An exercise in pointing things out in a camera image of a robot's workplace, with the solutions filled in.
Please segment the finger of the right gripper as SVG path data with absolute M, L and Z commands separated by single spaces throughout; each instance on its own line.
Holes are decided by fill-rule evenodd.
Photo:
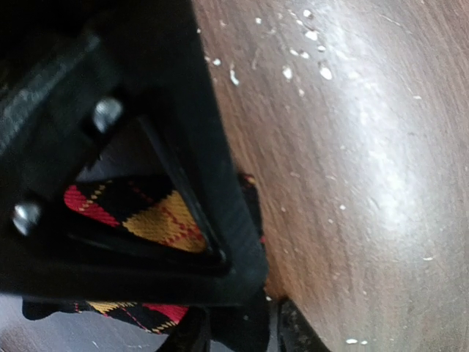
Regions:
M 237 306 L 268 265 L 190 1 L 1 3 L 1 291 Z

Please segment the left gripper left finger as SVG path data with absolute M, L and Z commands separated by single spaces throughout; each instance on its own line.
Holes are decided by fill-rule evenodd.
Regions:
M 210 343 L 208 312 L 205 309 L 191 307 L 161 345 L 160 352 L 208 352 Z

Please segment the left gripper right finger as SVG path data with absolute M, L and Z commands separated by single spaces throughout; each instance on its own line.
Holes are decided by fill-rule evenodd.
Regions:
M 278 350 L 281 352 L 330 352 L 294 301 L 284 298 L 277 309 Z

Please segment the black argyle sock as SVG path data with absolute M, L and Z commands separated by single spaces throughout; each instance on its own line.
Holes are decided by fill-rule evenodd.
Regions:
M 199 253 L 205 248 L 201 231 L 167 176 L 76 183 L 64 193 L 64 203 L 76 213 L 104 223 L 123 235 L 187 252 Z M 93 312 L 153 334 L 172 333 L 187 311 L 184 306 L 136 302 L 22 302 L 22 313 L 27 320 L 42 320 L 56 312 Z M 210 332 L 213 340 L 232 351 L 266 351 L 270 314 L 265 292 L 257 293 L 244 307 L 213 309 Z

